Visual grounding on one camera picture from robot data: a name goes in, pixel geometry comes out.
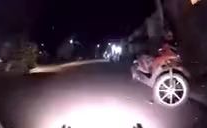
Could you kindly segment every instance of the motorcycle tire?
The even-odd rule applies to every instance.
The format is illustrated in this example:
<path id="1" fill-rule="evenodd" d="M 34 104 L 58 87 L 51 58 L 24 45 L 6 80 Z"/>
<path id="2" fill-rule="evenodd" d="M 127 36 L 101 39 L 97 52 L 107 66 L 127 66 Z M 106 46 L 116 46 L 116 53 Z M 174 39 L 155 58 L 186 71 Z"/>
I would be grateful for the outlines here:
<path id="1" fill-rule="evenodd" d="M 166 88 L 164 90 L 162 89 L 162 86 L 164 86 L 166 80 L 170 79 L 169 73 L 166 73 L 162 76 L 159 76 L 154 84 L 154 87 L 153 87 L 154 101 L 156 103 L 158 103 L 162 106 L 168 107 L 168 108 L 174 108 L 174 107 L 178 107 L 178 106 L 183 105 L 184 103 L 186 103 L 186 101 L 188 99 L 188 95 L 189 95 L 189 85 L 188 85 L 187 80 L 183 76 L 181 76 L 177 73 L 173 74 L 173 78 L 177 80 L 177 83 L 179 83 L 178 85 L 175 85 L 175 89 L 172 89 L 173 91 L 171 91 L 171 88 L 169 88 L 169 86 L 164 87 L 164 88 Z"/>

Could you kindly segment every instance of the parked motorcycle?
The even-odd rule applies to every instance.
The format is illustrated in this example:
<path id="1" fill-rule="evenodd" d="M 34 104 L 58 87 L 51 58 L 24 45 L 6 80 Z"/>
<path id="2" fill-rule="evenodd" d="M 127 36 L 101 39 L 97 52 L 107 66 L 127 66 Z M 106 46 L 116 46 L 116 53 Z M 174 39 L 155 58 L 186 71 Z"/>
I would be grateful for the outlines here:
<path id="1" fill-rule="evenodd" d="M 166 107 L 180 106 L 188 99 L 190 74 L 175 48 L 164 45 L 158 52 L 157 57 L 142 55 L 134 60 L 132 78 L 153 89 L 155 102 Z"/>

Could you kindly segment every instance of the dark sky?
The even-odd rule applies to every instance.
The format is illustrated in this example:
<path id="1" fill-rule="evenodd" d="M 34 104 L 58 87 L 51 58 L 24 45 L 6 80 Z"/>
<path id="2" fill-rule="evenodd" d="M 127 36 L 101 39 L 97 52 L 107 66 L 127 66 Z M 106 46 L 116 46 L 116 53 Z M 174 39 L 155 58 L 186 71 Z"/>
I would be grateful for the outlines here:
<path id="1" fill-rule="evenodd" d="M 33 37 L 52 49 L 73 34 L 84 45 L 97 44 L 127 36 L 153 8 L 153 0 L 49 0 L 43 2 Z"/>
<path id="2" fill-rule="evenodd" d="M 54 53 L 71 35 L 85 46 L 127 36 L 153 9 L 153 0 L 0 0 L 0 37 L 24 32 Z"/>

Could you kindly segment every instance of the light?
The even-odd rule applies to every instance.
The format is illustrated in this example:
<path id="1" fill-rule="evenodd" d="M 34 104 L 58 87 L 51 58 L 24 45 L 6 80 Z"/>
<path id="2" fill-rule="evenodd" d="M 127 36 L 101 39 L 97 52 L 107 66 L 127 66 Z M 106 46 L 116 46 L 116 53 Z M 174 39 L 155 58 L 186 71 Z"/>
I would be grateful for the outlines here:
<path id="1" fill-rule="evenodd" d="M 111 47 L 112 53 L 114 54 L 121 54 L 122 53 L 122 47 L 121 46 L 116 46 L 116 45 L 112 45 Z"/>
<path id="2" fill-rule="evenodd" d="M 119 104 L 81 105 L 65 116 L 59 117 L 50 128 L 60 128 L 63 124 L 72 128 L 131 128 L 140 122 L 143 127 L 156 128 L 155 123 L 137 115 L 130 108 Z"/>
<path id="3" fill-rule="evenodd" d="M 73 44 L 73 39 L 70 39 L 70 44 Z"/>
<path id="4" fill-rule="evenodd" d="M 122 48 L 120 46 L 115 48 L 115 53 L 116 54 L 121 54 L 122 53 Z"/>
<path id="5" fill-rule="evenodd" d="M 198 3 L 201 0 L 190 0 L 190 1 L 191 1 L 192 5 L 194 5 L 194 4 Z"/>

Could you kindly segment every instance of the street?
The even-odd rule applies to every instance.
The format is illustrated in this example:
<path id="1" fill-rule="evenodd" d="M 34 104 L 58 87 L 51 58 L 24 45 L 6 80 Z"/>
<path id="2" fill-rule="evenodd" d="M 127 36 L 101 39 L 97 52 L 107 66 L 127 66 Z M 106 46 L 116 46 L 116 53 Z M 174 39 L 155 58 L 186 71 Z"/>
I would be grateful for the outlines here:
<path id="1" fill-rule="evenodd" d="M 207 107 L 189 99 L 178 108 L 149 101 L 151 88 L 131 80 L 129 67 L 99 62 L 60 72 L 0 78 L 5 128 L 207 128 Z"/>

